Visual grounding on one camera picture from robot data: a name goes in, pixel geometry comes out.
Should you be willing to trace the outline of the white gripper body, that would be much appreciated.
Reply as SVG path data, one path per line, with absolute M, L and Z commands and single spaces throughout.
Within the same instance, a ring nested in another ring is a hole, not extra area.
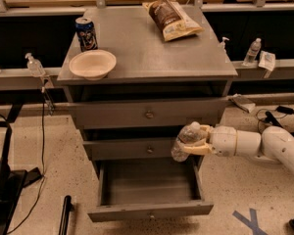
M 237 131 L 233 127 L 218 126 L 211 131 L 213 153 L 220 157 L 233 157 L 236 152 Z

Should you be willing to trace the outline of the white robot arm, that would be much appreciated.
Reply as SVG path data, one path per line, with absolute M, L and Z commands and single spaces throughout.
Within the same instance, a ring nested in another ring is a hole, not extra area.
M 281 127 L 270 126 L 260 134 L 224 125 L 201 125 L 195 135 L 194 141 L 179 144 L 183 153 L 238 156 L 260 164 L 284 165 L 294 175 L 294 136 Z

